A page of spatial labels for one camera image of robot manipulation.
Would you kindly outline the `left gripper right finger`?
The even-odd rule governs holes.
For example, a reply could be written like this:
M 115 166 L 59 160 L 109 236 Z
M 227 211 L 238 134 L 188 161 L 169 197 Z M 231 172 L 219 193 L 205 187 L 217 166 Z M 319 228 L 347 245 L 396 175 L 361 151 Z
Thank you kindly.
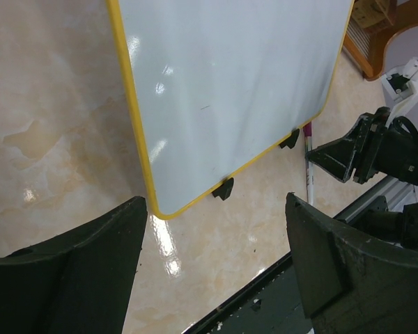
M 316 333 L 418 333 L 418 250 L 363 232 L 290 193 L 288 240 Z

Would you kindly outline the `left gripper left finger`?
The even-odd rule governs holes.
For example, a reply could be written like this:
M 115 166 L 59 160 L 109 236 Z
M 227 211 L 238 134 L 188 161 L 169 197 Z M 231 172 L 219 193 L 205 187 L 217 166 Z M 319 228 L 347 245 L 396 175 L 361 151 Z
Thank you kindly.
M 146 221 L 136 196 L 0 257 L 0 333 L 120 333 Z

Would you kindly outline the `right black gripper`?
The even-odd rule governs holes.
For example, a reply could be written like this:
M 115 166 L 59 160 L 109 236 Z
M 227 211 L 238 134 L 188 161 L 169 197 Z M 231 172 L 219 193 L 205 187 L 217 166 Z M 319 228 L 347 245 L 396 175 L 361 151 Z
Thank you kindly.
M 376 129 L 369 132 L 363 151 L 364 130 L 362 121 L 357 121 L 347 134 L 309 151 L 306 158 L 342 183 L 355 168 L 353 181 L 359 184 L 381 172 L 418 186 L 418 130 L 405 116 L 386 126 L 389 115 L 385 106 L 373 114 Z

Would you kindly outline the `white marker purple cap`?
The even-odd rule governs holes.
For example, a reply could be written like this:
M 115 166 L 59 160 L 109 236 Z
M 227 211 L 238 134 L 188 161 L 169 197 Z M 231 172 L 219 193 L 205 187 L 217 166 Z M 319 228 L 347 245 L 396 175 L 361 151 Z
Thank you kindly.
M 308 123 L 303 127 L 304 132 L 304 149 L 305 149 L 305 165 L 306 165 L 306 176 L 307 176 L 307 202 L 314 206 L 315 195 L 314 195 L 314 165 L 308 159 L 308 154 L 312 150 L 312 125 Z

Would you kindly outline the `yellow framed whiteboard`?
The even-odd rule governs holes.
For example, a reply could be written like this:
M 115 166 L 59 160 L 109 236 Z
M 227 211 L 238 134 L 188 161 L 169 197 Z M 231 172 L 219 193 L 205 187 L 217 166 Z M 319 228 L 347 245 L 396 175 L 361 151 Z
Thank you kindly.
M 351 1 L 108 1 L 150 209 L 170 219 L 324 109 Z

